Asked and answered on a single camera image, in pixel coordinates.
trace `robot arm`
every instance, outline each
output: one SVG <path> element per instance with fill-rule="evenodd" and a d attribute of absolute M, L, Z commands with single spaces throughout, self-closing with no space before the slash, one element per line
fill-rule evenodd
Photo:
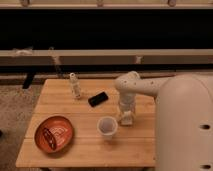
<path fill-rule="evenodd" d="M 156 97 L 160 87 L 169 78 L 170 77 L 140 79 L 140 76 L 137 72 L 131 71 L 115 80 L 115 88 L 118 90 L 121 96 L 123 94 L 139 93 Z"/>
<path fill-rule="evenodd" d="M 213 76 L 141 80 L 130 72 L 115 87 L 124 113 L 136 93 L 156 98 L 156 171 L 213 171 Z"/>

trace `orange plate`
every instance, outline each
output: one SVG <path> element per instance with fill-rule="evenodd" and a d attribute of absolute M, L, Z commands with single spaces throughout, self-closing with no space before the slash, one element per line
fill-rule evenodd
<path fill-rule="evenodd" d="M 53 150 L 43 135 L 43 129 L 47 128 L 56 140 L 56 149 Z M 70 121 L 62 116 L 53 116 L 43 121 L 35 132 L 35 143 L 46 153 L 55 153 L 63 149 L 73 138 L 73 127 Z"/>

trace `wooden table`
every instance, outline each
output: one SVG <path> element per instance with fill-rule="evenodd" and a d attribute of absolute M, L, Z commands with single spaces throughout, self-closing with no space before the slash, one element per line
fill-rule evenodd
<path fill-rule="evenodd" d="M 96 125 L 101 116 L 115 116 L 118 92 L 114 80 L 82 79 L 82 99 L 74 100 L 69 80 L 46 80 L 21 146 L 17 167 L 152 167 L 155 166 L 154 111 L 152 97 L 136 96 L 136 120 L 131 127 L 119 126 L 111 142 L 104 141 Z M 87 99 L 105 91 L 109 100 L 92 108 Z M 34 142 L 38 125 L 62 115 L 74 126 L 75 137 L 67 150 L 55 155 L 40 151 Z"/>

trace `white cup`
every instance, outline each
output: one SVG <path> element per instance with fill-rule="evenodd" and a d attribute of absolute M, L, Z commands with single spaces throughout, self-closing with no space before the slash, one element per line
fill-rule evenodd
<path fill-rule="evenodd" d="M 99 119 L 97 129 L 104 140 L 111 140 L 117 132 L 118 123 L 115 118 L 105 116 Z"/>

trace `floor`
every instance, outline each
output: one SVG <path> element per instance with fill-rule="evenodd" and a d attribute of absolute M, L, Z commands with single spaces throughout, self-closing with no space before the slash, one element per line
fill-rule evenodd
<path fill-rule="evenodd" d="M 27 125 L 30 121 L 33 109 L 38 100 L 45 79 L 35 80 L 29 89 L 22 89 L 24 76 L 19 79 L 7 79 L 0 76 L 0 129 L 3 135 L 0 138 L 0 171 L 39 171 L 33 168 L 16 168 L 15 162 L 26 132 Z M 72 168 L 56 169 L 53 171 L 139 171 L 141 168 Z"/>

